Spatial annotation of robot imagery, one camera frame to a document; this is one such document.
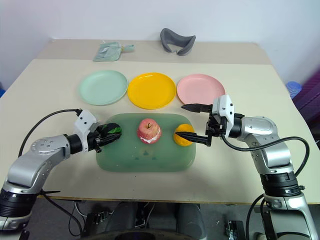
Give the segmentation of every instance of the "pink plate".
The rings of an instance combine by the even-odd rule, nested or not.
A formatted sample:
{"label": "pink plate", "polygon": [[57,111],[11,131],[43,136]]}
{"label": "pink plate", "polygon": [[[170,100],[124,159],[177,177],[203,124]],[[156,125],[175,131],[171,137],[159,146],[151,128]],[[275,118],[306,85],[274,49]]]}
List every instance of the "pink plate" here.
{"label": "pink plate", "polygon": [[179,81],[177,93],[184,104],[210,105],[215,98],[226,94],[226,91],[224,86],[212,76],[191,74]]}

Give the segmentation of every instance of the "floor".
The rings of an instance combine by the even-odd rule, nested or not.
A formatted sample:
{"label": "floor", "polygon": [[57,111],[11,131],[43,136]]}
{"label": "floor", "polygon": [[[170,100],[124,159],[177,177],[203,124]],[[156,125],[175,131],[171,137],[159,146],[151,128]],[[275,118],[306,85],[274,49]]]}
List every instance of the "floor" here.
{"label": "floor", "polygon": [[[73,210],[74,203],[67,200],[55,200],[58,204],[69,210]],[[112,211],[119,202],[114,201],[85,201],[79,203],[80,210],[86,213],[99,211]],[[175,203],[156,203],[149,219],[151,228],[174,230],[176,220],[171,211]],[[241,220],[245,222],[248,205],[225,205],[225,204],[200,204],[203,221],[207,230],[209,240],[227,240],[225,235],[225,223],[228,220]],[[317,231],[320,233],[320,205],[310,205]],[[38,198],[32,210],[32,218],[27,230],[30,231],[30,240],[75,240],[68,231],[69,217],[52,206],[45,199]],[[83,223],[81,216],[75,212],[74,215]],[[71,221],[71,230],[76,234],[77,226]],[[262,221],[260,213],[253,212],[250,219],[250,231],[262,232]]]}

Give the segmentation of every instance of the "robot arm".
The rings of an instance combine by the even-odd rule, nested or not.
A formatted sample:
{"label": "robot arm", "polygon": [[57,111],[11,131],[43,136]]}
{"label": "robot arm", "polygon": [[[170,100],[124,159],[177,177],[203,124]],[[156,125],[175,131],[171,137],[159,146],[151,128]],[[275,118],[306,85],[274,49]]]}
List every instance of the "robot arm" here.
{"label": "robot arm", "polygon": [[97,127],[96,118],[83,110],[73,135],[59,135],[36,140],[30,150],[10,167],[0,192],[0,231],[21,230],[27,226],[31,209],[50,171],[71,154],[96,150],[117,140],[121,128],[115,123]]}
{"label": "robot arm", "polygon": [[[187,104],[182,108],[196,113],[209,113],[205,131],[207,136],[198,136],[193,132],[176,132],[177,135],[208,147],[211,145],[212,136],[222,137],[229,147],[239,151],[251,151],[269,208],[263,214],[267,239],[318,239],[307,201],[294,173],[287,145],[280,142],[258,149],[279,140],[277,126],[272,120],[263,116],[245,117],[234,113],[234,106],[228,95],[215,99],[213,105]],[[236,138],[245,142],[249,148],[256,149],[235,147],[226,137]]]}

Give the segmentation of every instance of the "yellow plate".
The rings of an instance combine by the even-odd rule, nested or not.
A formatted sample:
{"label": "yellow plate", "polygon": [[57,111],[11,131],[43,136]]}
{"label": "yellow plate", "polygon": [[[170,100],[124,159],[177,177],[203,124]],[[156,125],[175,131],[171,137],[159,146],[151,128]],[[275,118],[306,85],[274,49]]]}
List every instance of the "yellow plate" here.
{"label": "yellow plate", "polygon": [[176,96],[176,84],[162,73],[149,72],[135,77],[129,84],[130,101],[143,109],[159,109]]}

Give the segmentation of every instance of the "orange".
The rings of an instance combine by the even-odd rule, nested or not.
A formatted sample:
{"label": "orange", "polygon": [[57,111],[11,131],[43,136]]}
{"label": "orange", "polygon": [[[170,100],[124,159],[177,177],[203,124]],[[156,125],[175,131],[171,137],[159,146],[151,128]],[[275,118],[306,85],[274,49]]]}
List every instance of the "orange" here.
{"label": "orange", "polygon": [[187,139],[184,139],[183,137],[178,136],[176,134],[176,132],[192,132],[192,133],[194,133],[195,130],[190,124],[180,124],[174,131],[173,140],[175,141],[176,144],[178,144],[182,147],[187,147],[192,144],[192,141],[188,141]]}

